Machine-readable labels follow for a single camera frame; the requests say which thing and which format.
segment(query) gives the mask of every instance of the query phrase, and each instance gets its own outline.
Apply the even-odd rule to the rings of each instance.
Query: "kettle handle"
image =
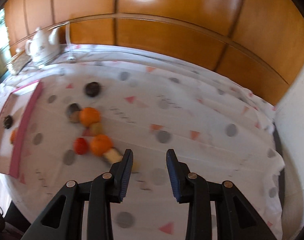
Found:
[[[31,40],[27,40],[27,42],[25,43],[25,52],[27,55],[31,56],[31,51],[30,51],[30,46],[29,44],[31,43]]]

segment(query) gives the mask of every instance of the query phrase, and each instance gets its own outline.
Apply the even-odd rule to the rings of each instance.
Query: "kettle spout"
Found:
[[[51,34],[49,35],[49,43],[51,45],[58,45],[59,44],[59,27],[52,30]]]

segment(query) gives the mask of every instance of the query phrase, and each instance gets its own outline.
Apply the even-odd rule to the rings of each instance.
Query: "patterned tablecloth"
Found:
[[[123,203],[111,206],[116,240],[185,238],[188,205],[173,198],[165,164],[169,148],[206,180],[234,182],[282,238],[278,176],[284,162],[274,150],[272,105],[228,78],[160,54],[103,45],[75,45],[73,51],[75,64],[64,63],[63,53],[52,65],[29,65],[0,85],[1,110],[14,87],[44,82],[28,125],[20,178],[1,176],[30,222],[67,181],[90,181],[109,170],[91,153],[72,151],[84,128],[69,123],[65,109],[79,103],[101,112],[115,147],[131,148],[140,165]],[[88,98],[83,88],[92,81],[103,92]],[[215,239],[214,211],[212,218]]]

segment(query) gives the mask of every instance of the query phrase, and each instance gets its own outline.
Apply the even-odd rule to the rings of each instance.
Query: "white wall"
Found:
[[[304,225],[304,67],[296,78],[295,83],[288,90],[277,106],[276,127],[286,154],[293,162],[300,180],[286,181],[286,187],[290,188],[290,196],[295,203],[297,197],[303,194],[303,218]]]

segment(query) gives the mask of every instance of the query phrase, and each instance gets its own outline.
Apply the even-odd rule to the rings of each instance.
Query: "silver screw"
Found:
[[[224,182],[224,186],[227,188],[231,188],[231,187],[233,187],[233,183],[227,180]]]
[[[194,172],[190,172],[190,173],[188,174],[188,178],[189,178],[189,179],[196,179],[196,177],[197,177],[197,175],[196,175]]]
[[[70,180],[67,182],[67,187],[74,187],[75,186],[75,181],[74,180]]]
[[[102,178],[104,178],[104,179],[111,179],[111,177],[112,177],[112,174],[110,172],[106,172],[102,175]]]

